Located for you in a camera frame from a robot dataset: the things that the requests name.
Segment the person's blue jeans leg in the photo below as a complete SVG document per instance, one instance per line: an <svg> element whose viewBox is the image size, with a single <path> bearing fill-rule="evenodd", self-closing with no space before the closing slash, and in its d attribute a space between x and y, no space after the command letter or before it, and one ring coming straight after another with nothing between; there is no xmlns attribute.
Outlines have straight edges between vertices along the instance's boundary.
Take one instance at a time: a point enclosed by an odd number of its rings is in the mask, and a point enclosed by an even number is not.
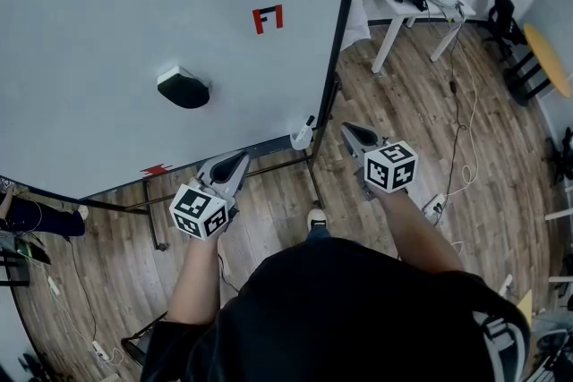
<svg viewBox="0 0 573 382"><path fill-rule="evenodd" d="M306 241L316 241L330 238L330 232L325 225L314 225L307 234Z"/></svg>

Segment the white marker with black cap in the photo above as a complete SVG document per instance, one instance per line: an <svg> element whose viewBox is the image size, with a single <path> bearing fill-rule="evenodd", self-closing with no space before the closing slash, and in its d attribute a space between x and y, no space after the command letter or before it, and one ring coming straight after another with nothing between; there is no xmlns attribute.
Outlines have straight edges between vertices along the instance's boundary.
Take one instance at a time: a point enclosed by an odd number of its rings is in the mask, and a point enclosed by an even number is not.
<svg viewBox="0 0 573 382"><path fill-rule="evenodd" d="M296 137L296 141L299 143L309 143L310 142L310 138L312 136L312 124L314 121L315 117L313 115L310 115L309 118L307 119L307 121L304 124L304 127L301 129L301 131L299 131L299 134Z"/></svg>

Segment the white shelf frame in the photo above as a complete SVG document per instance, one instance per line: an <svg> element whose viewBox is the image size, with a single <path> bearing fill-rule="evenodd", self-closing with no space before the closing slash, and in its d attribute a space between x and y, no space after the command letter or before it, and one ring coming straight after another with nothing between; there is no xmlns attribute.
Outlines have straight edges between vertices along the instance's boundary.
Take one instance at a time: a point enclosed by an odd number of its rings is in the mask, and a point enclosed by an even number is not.
<svg viewBox="0 0 573 382"><path fill-rule="evenodd" d="M544 216L545 221L552 221L565 216L573 216L573 208L567 208L557 212L553 212ZM573 276L550 276L548 278L550 284L571 284L573 283Z"/></svg>

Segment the person's white shoe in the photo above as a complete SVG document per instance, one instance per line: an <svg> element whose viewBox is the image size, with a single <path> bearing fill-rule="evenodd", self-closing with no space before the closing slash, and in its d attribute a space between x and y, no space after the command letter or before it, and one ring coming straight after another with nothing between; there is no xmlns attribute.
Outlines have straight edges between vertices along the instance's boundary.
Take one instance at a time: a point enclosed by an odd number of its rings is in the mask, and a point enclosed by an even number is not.
<svg viewBox="0 0 573 382"><path fill-rule="evenodd" d="M327 217L321 208L312 208L307 216L308 230L311 231L315 226L327 226Z"/></svg>

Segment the person's right forearm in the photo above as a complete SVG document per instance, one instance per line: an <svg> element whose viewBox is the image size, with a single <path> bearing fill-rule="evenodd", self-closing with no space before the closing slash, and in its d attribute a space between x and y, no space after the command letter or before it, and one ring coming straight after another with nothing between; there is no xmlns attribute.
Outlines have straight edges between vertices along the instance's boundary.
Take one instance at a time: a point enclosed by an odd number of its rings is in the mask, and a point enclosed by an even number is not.
<svg viewBox="0 0 573 382"><path fill-rule="evenodd" d="M398 255L407 264L431 274L464 270L455 249L408 194L373 192L386 214Z"/></svg>

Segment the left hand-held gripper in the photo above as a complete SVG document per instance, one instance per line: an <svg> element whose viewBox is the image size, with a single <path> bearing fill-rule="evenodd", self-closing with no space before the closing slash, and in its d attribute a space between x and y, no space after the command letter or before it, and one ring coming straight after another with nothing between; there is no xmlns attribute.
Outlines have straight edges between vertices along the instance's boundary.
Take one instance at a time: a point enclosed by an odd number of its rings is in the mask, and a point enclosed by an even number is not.
<svg viewBox="0 0 573 382"><path fill-rule="evenodd" d="M224 232L250 162L250 155L240 150L207 160L197 173L199 180L194 177L182 184L169 206L175 227L204 242Z"/></svg>

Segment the black office chair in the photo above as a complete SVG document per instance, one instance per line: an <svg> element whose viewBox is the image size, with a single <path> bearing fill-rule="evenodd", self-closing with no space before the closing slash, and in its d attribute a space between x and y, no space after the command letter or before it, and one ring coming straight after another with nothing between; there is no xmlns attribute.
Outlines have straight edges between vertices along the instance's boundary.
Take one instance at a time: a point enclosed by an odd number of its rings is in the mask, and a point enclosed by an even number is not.
<svg viewBox="0 0 573 382"><path fill-rule="evenodd" d="M512 46L526 45L526 37L513 17L515 5L512 0L494 0L488 12L485 28L491 36L483 43L491 41L498 44L501 61L506 62Z"/></svg>

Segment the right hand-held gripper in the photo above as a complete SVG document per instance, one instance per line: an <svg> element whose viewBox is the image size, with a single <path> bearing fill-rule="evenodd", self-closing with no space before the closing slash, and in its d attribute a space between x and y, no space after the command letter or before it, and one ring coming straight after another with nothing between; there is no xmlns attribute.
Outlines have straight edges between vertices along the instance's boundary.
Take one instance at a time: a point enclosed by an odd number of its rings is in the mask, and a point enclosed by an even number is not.
<svg viewBox="0 0 573 382"><path fill-rule="evenodd" d="M375 131L350 122L343 122L340 131L348 153L363 162L363 181L367 185L393 193L405 189L415 179L418 155L406 142L401 140L369 151L379 143Z"/></svg>

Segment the green black flat panel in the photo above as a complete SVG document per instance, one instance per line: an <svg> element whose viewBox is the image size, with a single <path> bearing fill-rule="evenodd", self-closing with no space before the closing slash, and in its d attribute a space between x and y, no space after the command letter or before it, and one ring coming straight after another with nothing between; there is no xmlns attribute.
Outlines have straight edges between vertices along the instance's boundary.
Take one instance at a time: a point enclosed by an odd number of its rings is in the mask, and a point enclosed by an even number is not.
<svg viewBox="0 0 573 382"><path fill-rule="evenodd" d="M15 251L21 256L46 265L51 264L50 257L36 243L26 241L21 237L16 237L13 240L13 244Z"/></svg>

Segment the clear plastic sheet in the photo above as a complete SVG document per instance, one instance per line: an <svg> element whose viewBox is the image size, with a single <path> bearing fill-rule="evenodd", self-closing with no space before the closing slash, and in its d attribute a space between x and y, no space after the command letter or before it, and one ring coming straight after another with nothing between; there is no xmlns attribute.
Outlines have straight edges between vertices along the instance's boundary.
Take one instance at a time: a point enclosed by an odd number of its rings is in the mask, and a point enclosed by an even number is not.
<svg viewBox="0 0 573 382"><path fill-rule="evenodd" d="M340 50L344 51L355 42L370 38L371 33L368 25L368 17L363 6L363 0L352 0Z"/></svg>

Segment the white table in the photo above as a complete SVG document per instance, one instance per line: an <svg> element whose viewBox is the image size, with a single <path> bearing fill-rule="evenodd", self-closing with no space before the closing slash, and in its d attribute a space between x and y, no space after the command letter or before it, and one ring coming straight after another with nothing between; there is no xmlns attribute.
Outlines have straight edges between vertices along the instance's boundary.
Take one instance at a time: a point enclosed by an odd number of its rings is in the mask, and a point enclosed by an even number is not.
<svg viewBox="0 0 573 382"><path fill-rule="evenodd" d="M469 19L473 19L476 15L475 10L466 0L460 1L459 10L457 7L454 7L453 9L439 7L432 1L428 2L428 9L424 12L420 12L415 6L407 3L406 1L400 3L396 0L372 0L371 6L375 6L376 8L383 10L385 13L390 14L389 29L381 43L378 54L372 63L372 73L374 74L381 71L381 68L385 63L389 51L392 48L403 24L408 28L412 28L415 21L418 19L426 19L427 23L430 23L433 19L451 20L451 30L446 32L440 39L440 43L430 56L431 61L436 62L454 40L454 37L459 32L459 28Z"/></svg>

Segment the person's left forearm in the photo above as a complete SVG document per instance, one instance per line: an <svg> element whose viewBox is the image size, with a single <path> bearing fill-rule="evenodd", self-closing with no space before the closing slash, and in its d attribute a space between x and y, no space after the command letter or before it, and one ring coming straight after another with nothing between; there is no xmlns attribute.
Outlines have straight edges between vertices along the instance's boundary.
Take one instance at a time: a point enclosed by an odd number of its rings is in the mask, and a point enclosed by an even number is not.
<svg viewBox="0 0 573 382"><path fill-rule="evenodd" d="M168 303L167 320L188 325L211 323L220 309L218 238L189 241Z"/></svg>

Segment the person's black shirt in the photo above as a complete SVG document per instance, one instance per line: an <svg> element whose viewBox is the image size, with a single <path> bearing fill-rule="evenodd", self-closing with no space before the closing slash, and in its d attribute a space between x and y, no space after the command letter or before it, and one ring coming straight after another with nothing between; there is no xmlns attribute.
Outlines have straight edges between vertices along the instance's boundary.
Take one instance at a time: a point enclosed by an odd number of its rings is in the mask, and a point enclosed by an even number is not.
<svg viewBox="0 0 573 382"><path fill-rule="evenodd" d="M212 322L158 323L141 382L495 382L491 322L529 331L479 276L312 239L265 259Z"/></svg>

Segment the black fabric-covered white block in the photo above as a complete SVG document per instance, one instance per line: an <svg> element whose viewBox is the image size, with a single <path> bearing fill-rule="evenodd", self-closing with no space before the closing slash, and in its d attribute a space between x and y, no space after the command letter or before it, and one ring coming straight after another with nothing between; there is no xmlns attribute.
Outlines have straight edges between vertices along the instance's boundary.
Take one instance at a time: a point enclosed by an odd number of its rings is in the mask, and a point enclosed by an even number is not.
<svg viewBox="0 0 573 382"><path fill-rule="evenodd" d="M196 109L210 101L211 83L175 66L157 78L158 92L171 103L184 109Z"/></svg>

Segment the black tripod stand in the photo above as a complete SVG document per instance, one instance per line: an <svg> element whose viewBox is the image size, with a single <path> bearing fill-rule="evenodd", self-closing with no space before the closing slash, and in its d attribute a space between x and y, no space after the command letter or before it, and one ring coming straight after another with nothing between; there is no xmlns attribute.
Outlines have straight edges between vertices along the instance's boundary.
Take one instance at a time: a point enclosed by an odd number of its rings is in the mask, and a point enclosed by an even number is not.
<svg viewBox="0 0 573 382"><path fill-rule="evenodd" d="M547 160L554 165L552 185L561 183L565 178L573 181L573 131L570 128L566 130L561 150L556 148L551 138L546 140L551 145Z"/></svg>

